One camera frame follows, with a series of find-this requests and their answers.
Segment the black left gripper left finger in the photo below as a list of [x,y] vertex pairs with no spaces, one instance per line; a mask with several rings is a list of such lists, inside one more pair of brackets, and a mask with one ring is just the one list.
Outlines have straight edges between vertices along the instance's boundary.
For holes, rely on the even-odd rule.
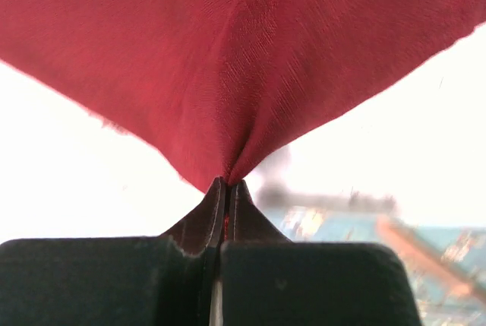
[[1,247],[3,325],[207,325],[227,186],[159,236]]

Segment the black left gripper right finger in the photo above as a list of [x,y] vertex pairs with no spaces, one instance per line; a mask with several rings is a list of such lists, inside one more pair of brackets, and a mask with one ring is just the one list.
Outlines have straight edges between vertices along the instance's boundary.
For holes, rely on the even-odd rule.
[[398,256],[373,242],[291,242],[232,187],[220,250],[224,325],[419,325]]

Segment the dark red cloth napkin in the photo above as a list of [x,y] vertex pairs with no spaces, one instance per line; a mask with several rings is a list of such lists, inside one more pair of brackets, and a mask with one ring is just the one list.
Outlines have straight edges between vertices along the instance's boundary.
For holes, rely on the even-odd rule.
[[1,58],[205,190],[484,21],[485,0],[1,0]]

